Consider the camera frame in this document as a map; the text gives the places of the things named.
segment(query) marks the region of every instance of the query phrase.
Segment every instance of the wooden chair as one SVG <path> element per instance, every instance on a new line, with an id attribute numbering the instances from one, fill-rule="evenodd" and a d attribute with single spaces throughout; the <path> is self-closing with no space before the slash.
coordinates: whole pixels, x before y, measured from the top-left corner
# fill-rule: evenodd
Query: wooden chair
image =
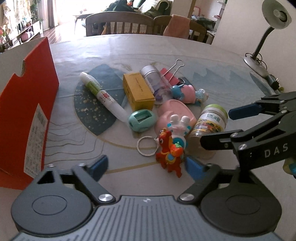
<path id="1" fill-rule="evenodd" d="M 111 34 L 111 24 L 114 22 L 114 31 L 117 33 L 117 23 L 122 23 L 121 34 L 124 34 L 125 23 L 130 23 L 129 34 L 132 33 L 133 24 L 138 24 L 137 34 L 140 33 L 140 26 L 146 25 L 146 33 L 152 34 L 153 30 L 153 19 L 141 13 L 136 12 L 100 12 L 89 15 L 85 19 L 86 25 L 86 36 L 93 36 L 92 25 L 94 23 L 99 24 L 98 32 L 95 35 L 101 35 L 102 29 L 100 28 L 101 23 L 106 23 L 106 34 Z"/>
<path id="2" fill-rule="evenodd" d="M 154 27 L 153 27 L 153 34 L 163 35 L 163 32 L 165 31 L 165 28 L 168 26 L 168 23 L 170 22 L 170 19 L 172 16 L 158 16 L 154 19 Z M 189 29 L 192 30 L 192 34 L 189 36 L 188 39 L 194 40 L 194 33 L 198 32 L 199 36 L 197 38 L 198 42 L 202 42 L 205 38 L 205 35 L 207 34 L 207 30 L 202 25 L 196 23 L 195 21 L 191 20 Z"/>

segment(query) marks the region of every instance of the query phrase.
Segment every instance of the lamp head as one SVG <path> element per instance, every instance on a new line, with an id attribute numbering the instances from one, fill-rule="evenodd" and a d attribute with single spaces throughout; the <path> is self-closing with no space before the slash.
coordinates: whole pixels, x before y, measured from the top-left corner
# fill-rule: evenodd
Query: lamp head
<path id="1" fill-rule="evenodd" d="M 275 29 L 286 28 L 292 22 L 288 11 L 276 0 L 264 0 L 262 13 L 268 24 Z"/>

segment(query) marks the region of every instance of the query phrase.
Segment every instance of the cardboard box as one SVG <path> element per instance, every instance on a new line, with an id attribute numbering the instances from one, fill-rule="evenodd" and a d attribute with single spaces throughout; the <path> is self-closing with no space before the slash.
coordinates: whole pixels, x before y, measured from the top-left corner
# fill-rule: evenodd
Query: cardboard box
<path id="1" fill-rule="evenodd" d="M 48 38 L 0 54 L 0 186 L 25 189 L 44 167 L 59 87 Z"/>
<path id="2" fill-rule="evenodd" d="M 124 74 L 123 88 L 133 111 L 152 110 L 155 98 L 140 73 Z"/>

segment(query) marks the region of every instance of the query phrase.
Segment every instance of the glue pen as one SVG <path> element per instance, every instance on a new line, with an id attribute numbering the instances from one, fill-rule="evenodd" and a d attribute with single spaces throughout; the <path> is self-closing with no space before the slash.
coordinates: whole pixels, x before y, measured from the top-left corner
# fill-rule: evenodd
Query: glue pen
<path id="1" fill-rule="evenodd" d="M 79 75 L 83 84 L 96 96 L 96 98 L 120 121 L 127 122 L 127 112 L 110 96 L 101 89 L 100 84 L 91 75 L 82 72 Z"/>

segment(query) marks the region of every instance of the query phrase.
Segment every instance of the lamp neck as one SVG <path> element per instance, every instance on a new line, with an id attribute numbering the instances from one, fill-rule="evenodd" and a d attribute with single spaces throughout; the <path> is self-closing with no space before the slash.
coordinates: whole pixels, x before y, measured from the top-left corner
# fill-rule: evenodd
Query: lamp neck
<path id="1" fill-rule="evenodd" d="M 253 53 L 252 56 L 251 56 L 252 59 L 256 59 L 256 58 L 257 58 L 257 55 L 259 54 L 259 52 L 260 52 L 260 50 L 261 50 L 261 48 L 262 48 L 262 46 L 263 46 L 263 44 L 264 44 L 264 41 L 266 40 L 267 36 L 268 36 L 273 30 L 274 30 L 274 28 L 270 26 L 270 27 L 265 31 L 265 33 L 263 34 L 263 36 L 262 36 L 262 38 L 261 38 L 261 40 L 260 40 L 260 42 L 259 42 L 257 48 L 255 49 L 254 53 Z"/>

